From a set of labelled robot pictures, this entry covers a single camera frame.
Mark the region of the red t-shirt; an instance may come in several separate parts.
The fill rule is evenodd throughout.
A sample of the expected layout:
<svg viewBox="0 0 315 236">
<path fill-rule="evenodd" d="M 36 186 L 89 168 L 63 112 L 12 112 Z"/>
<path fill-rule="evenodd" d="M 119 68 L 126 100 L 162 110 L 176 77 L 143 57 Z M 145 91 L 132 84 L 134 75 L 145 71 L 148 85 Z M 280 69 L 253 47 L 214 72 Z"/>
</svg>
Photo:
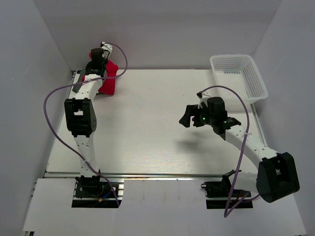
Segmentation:
<svg viewBox="0 0 315 236">
<path fill-rule="evenodd" d="M 114 64 L 108 57 L 103 56 L 101 49 L 92 49 L 89 52 L 90 62 L 87 63 L 85 72 L 81 82 L 89 74 L 100 75 L 101 77 L 109 77 L 103 81 L 103 85 L 98 89 L 98 92 L 105 95 L 113 95 L 116 87 L 116 75 L 119 67 Z"/>
</svg>

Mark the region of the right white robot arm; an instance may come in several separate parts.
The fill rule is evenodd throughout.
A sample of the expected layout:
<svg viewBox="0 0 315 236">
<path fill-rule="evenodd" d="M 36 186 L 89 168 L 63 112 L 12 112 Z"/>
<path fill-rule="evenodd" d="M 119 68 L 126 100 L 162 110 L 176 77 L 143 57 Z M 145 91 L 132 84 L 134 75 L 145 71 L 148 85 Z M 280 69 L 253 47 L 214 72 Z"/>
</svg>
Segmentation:
<svg viewBox="0 0 315 236">
<path fill-rule="evenodd" d="M 256 174 L 242 170 L 224 174 L 218 191 L 228 196 L 234 196 L 239 190 L 254 192 L 272 203 L 300 190 L 293 156 L 288 152 L 279 153 L 253 137 L 236 118 L 228 116 L 222 98 L 203 98 L 199 104 L 187 105 L 179 123 L 186 128 L 211 126 L 214 133 L 235 146 L 257 168 Z"/>
</svg>

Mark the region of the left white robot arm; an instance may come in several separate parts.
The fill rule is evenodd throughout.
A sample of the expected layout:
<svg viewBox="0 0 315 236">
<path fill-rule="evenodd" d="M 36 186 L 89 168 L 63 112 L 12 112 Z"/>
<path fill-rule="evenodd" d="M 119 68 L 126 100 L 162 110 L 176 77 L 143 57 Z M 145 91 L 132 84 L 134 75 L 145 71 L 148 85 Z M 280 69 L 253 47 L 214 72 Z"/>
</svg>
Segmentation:
<svg viewBox="0 0 315 236">
<path fill-rule="evenodd" d="M 81 177 L 95 177 L 99 172 L 94 149 L 97 121 L 93 100 L 103 85 L 102 77 L 106 75 L 106 65 L 111 53 L 112 46 L 108 49 L 102 46 L 91 50 L 92 58 L 86 65 L 84 84 L 73 98 L 64 102 L 67 129 L 74 137 L 78 152 L 83 157 L 80 160 Z"/>
</svg>

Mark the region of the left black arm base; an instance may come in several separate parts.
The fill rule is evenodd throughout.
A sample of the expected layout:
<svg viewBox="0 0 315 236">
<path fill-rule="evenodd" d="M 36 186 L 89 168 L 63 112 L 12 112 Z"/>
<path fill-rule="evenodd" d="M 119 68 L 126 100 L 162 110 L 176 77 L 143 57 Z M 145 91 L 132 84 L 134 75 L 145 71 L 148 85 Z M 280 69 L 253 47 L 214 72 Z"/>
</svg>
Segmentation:
<svg viewBox="0 0 315 236">
<path fill-rule="evenodd" d="M 118 208 L 122 202 L 122 182 L 108 183 L 99 176 L 81 176 L 75 180 L 72 208 Z"/>
</svg>

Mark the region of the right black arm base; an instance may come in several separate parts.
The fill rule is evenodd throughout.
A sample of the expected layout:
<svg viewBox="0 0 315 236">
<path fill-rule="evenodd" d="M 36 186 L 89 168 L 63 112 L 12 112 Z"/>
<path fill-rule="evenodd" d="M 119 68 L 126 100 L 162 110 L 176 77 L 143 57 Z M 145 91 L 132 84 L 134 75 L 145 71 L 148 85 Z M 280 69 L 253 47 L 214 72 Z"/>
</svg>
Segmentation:
<svg viewBox="0 0 315 236">
<path fill-rule="evenodd" d="M 232 170 L 224 174 L 220 181 L 206 181 L 201 184 L 200 187 L 205 190 L 207 209 L 225 209 L 226 200 L 232 183 L 232 181 L 229 180 L 229 177 L 234 174 L 235 170 Z M 245 194 L 246 191 L 235 188 L 229 203 L 229 209 L 234 206 Z M 236 208 L 253 208 L 252 202 L 249 201 L 250 198 L 251 193 Z"/>
</svg>

